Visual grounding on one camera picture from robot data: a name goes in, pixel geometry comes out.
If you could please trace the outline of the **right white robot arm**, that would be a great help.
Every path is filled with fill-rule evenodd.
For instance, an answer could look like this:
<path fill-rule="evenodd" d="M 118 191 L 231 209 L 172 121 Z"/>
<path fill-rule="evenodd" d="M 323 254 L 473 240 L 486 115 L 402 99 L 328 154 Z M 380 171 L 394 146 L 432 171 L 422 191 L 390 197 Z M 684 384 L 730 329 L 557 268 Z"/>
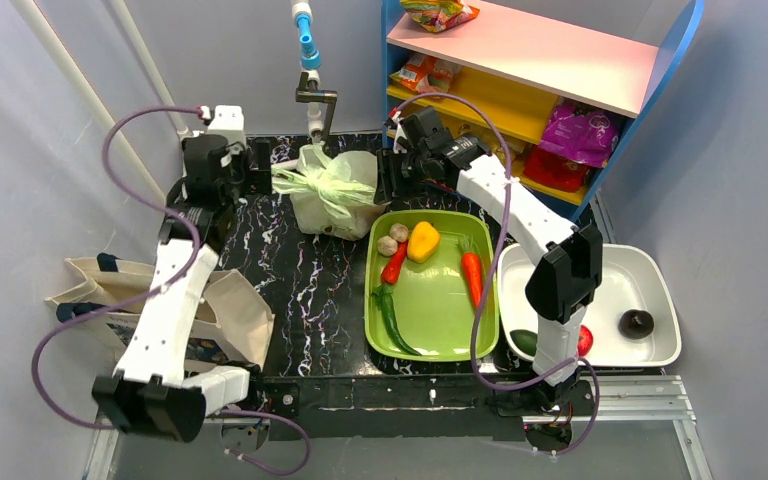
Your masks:
<path fill-rule="evenodd" d="M 578 380 L 577 342 L 587 306 L 602 280 L 603 238 L 597 227 L 578 227 L 545 206 L 511 177 L 493 151 L 473 135 L 454 137 L 438 113 L 424 107 L 385 122 L 396 132 L 377 153 L 378 204 L 412 197 L 428 182 L 477 204 L 512 237 L 535 270 L 524 293 L 538 316 L 532 363 L 538 386 L 560 395 Z"/>

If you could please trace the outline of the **translucent white plastic bag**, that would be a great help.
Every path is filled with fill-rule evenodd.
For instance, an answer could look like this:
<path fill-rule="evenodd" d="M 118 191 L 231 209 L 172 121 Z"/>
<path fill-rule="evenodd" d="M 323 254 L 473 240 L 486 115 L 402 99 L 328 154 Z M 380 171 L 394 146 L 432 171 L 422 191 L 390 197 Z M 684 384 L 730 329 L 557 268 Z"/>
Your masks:
<path fill-rule="evenodd" d="M 272 166 L 272 187 L 290 197 L 305 234 L 356 241 L 365 237 L 384 207 L 374 202 L 377 159 L 368 151 L 330 156 L 325 144 L 304 145 L 298 158 Z"/>

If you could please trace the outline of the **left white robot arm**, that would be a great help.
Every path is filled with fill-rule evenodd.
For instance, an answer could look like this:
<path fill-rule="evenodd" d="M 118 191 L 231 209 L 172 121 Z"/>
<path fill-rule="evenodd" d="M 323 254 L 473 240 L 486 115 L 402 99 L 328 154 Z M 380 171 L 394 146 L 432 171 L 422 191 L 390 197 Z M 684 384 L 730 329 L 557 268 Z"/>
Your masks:
<path fill-rule="evenodd" d="M 91 394 L 123 433 L 190 442 L 206 417 L 244 400 L 266 360 L 274 315 L 237 270 L 217 271 L 245 194 L 270 194 L 269 147 L 205 133 L 184 140 L 185 175 L 167 197 L 149 297 L 112 374 Z M 186 354 L 201 305 L 209 306 L 227 361 L 186 374 Z"/>

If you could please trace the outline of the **beige canvas tote bag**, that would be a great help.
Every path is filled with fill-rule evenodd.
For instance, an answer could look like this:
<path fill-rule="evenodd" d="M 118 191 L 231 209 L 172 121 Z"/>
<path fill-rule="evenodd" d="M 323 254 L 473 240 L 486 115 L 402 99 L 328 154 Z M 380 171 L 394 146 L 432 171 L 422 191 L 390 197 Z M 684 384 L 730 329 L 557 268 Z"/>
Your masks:
<path fill-rule="evenodd" d="M 77 285 L 45 303 L 65 322 L 82 310 L 117 304 L 146 291 L 154 267 L 100 253 L 67 258 Z M 237 269 L 210 274 L 187 342 L 184 367 L 202 373 L 216 365 L 265 364 L 275 316 L 257 290 Z"/>

